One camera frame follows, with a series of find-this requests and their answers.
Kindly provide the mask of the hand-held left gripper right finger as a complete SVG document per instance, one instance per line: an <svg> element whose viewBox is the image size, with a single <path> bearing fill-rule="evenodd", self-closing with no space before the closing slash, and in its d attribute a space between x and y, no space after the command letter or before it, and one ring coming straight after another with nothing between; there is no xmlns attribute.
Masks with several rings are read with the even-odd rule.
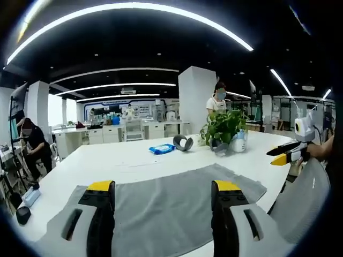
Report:
<svg viewBox="0 0 343 257"><path fill-rule="evenodd" d="M214 256L288 256L294 244L279 233L276 222L257 204L249 204L230 181L211 184Z"/></svg>

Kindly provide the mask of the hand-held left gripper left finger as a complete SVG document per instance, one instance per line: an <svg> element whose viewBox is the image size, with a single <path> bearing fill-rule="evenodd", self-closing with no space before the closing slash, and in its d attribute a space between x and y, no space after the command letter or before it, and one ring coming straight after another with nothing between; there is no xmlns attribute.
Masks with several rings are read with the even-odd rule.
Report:
<svg viewBox="0 0 343 257"><path fill-rule="evenodd" d="M77 186L34 243L39 256L111 256L115 182Z"/></svg>

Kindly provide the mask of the person's right hand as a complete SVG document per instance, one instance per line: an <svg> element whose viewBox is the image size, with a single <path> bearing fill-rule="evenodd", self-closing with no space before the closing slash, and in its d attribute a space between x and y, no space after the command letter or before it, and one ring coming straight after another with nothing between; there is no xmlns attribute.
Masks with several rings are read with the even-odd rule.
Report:
<svg viewBox="0 0 343 257"><path fill-rule="evenodd" d="M332 135L323 145L309 144L307 146L307 152L311 157L316 158L319 161L324 161L331 155L333 141L334 135Z"/></svg>

